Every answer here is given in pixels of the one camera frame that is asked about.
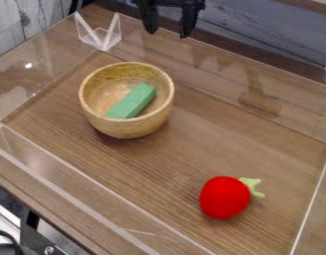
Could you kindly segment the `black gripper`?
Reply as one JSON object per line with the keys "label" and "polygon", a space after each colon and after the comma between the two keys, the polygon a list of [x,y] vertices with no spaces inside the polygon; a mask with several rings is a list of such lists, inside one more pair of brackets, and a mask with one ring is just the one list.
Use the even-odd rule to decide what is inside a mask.
{"label": "black gripper", "polygon": [[196,22],[197,10],[204,9],[204,0],[134,0],[146,32],[153,34],[159,28],[159,12],[156,6],[181,7],[179,20],[179,36],[185,38]]}

